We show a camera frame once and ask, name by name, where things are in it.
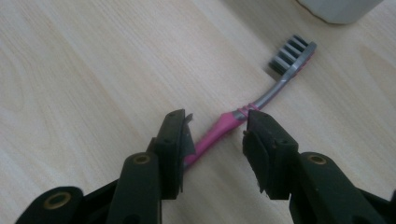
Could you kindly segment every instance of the wooden table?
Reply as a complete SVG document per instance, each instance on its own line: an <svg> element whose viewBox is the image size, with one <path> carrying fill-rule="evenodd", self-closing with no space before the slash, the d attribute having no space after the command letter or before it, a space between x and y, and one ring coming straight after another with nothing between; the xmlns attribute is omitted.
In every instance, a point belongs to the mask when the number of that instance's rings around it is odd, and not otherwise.
<svg viewBox="0 0 396 224"><path fill-rule="evenodd" d="M92 192L144 151L164 116L185 108L197 141L220 113L275 81L268 62L293 34L318 44L264 111L331 157L359 188L396 188L396 2L330 25L296 1L0 0L0 223L58 186ZM163 223L291 223L260 195L224 137L163 203Z"/></svg>

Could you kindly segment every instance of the white object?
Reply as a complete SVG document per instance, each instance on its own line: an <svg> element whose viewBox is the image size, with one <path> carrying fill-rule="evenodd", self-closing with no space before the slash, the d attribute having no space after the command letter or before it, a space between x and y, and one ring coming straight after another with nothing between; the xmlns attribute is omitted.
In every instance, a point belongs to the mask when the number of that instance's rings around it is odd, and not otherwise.
<svg viewBox="0 0 396 224"><path fill-rule="evenodd" d="M298 0L329 23L347 24L360 19L383 0Z"/></svg>

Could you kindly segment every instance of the pink toothbrush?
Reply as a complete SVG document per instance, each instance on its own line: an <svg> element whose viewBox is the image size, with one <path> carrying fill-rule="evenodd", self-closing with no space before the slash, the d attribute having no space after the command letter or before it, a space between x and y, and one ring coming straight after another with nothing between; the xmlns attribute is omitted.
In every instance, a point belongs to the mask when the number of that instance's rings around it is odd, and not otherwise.
<svg viewBox="0 0 396 224"><path fill-rule="evenodd" d="M221 114L215 125L195 144L195 155L185 158L185 169L194 164L224 134L244 123L248 119L249 110L261 110L265 107L304 67L316 47L317 44L314 42L307 44L297 35L289 39L287 44L283 46L270 62L270 66L282 76L281 79L253 103L238 108L235 111Z"/></svg>

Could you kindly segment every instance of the black bristles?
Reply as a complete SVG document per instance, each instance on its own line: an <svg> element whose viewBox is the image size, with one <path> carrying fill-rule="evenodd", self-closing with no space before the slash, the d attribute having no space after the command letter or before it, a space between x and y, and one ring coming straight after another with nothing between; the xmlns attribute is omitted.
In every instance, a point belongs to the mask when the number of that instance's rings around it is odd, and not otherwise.
<svg viewBox="0 0 396 224"><path fill-rule="evenodd" d="M308 46L308 43L306 43L302 38L300 38L297 35L293 36L294 38L296 38L300 43L302 43L303 45L305 45L306 47Z"/></svg>
<svg viewBox="0 0 396 224"><path fill-rule="evenodd" d="M286 44L285 47L283 47L285 50L287 50L290 54L292 54L295 58L298 58L298 56L300 56L300 54L302 53L301 51L299 51L297 48L295 48L293 45L291 44Z"/></svg>
<svg viewBox="0 0 396 224"><path fill-rule="evenodd" d="M281 49L280 51L279 51L279 56L281 56L282 57L282 59L283 60L285 60L289 65L292 65L295 61L296 61L296 58L293 56L293 55L291 55L287 50L285 50L285 49Z"/></svg>
<svg viewBox="0 0 396 224"><path fill-rule="evenodd" d="M280 75L284 75L291 68L291 66L298 61L299 57L302 56L303 52L308 48L308 46L310 45L308 45L299 36L294 35L288 40L286 45L280 49L279 53L270 62L270 67ZM293 67L301 66L302 62L303 61L300 60L298 65Z"/></svg>
<svg viewBox="0 0 396 224"><path fill-rule="evenodd" d="M279 74L284 74L290 68L290 65L285 62L279 56L275 56L274 59L271 61L270 66L272 69L277 71Z"/></svg>

